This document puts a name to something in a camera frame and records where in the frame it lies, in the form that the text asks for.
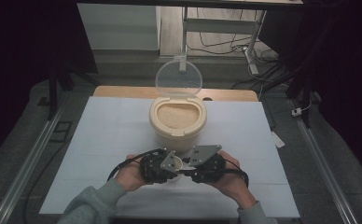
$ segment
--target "person's left hand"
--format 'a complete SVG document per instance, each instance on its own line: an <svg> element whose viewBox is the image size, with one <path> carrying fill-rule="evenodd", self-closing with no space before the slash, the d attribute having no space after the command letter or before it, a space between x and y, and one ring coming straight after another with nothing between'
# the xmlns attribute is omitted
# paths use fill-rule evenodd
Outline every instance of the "person's left hand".
<svg viewBox="0 0 362 224"><path fill-rule="evenodd" d="M128 155L126 159L132 159L137 155ZM121 168L114 177L126 191L134 191L146 184L140 175L140 163L132 161Z"/></svg>

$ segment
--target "transparent lid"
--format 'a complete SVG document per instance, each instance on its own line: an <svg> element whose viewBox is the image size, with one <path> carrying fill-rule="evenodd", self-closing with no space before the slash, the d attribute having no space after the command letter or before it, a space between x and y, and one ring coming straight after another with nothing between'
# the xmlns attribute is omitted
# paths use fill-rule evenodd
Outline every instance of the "transparent lid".
<svg viewBox="0 0 362 224"><path fill-rule="evenodd" d="M202 74L192 63L174 60L160 68L155 84L165 95L196 95L202 89Z"/></svg>

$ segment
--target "wooden floor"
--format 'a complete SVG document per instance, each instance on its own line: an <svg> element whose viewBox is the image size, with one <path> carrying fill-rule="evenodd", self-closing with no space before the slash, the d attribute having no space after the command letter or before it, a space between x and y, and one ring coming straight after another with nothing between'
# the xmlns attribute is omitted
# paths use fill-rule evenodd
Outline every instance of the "wooden floor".
<svg viewBox="0 0 362 224"><path fill-rule="evenodd" d="M160 56L175 56L180 54L183 10L181 7L161 7ZM203 19L254 21L259 14L260 11L241 9L202 7L190 7L188 9L189 18ZM188 33L187 44L189 48L187 53L188 56L244 57L240 49L234 52L231 51L234 50L234 46L248 44L249 36L250 35ZM257 52L266 49L269 49L269 47L262 42L257 42L255 45Z"/></svg>

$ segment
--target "white tabletop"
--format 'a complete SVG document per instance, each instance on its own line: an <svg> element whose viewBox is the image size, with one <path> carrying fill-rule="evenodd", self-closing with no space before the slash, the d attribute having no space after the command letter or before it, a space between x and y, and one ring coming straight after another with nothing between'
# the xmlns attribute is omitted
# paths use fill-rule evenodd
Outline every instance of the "white tabletop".
<svg viewBox="0 0 362 224"><path fill-rule="evenodd" d="M88 186L101 187L131 153L158 148L148 112L151 99L91 97L40 214L61 214ZM221 145L250 177L267 217L299 217L263 107L258 102L204 102L207 122L198 145ZM236 218L237 204L216 189L182 176L143 186L118 202L120 217Z"/></svg>

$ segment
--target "hand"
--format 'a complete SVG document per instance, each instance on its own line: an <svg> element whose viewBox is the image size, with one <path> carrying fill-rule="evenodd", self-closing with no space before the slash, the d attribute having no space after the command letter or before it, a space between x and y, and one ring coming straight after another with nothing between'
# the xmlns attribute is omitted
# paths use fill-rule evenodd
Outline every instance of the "hand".
<svg viewBox="0 0 362 224"><path fill-rule="evenodd" d="M126 159L132 159L137 155L129 155ZM145 185L146 182L140 175L140 164L132 161L121 168L114 177L118 183L127 191L134 191Z"/></svg>
<svg viewBox="0 0 362 224"><path fill-rule="evenodd" d="M240 167L239 161L233 158L227 152L221 150L218 152L218 154L221 155L225 160L227 160L225 168L238 169L228 161L231 161L235 165ZM251 194L250 190L244 183L244 179L241 175L224 174L215 183L207 183L207 184L218 189L224 195L232 198L234 201L236 201L237 204L239 204L239 206L242 209L250 208L257 203L256 199L254 198L254 196Z"/></svg>

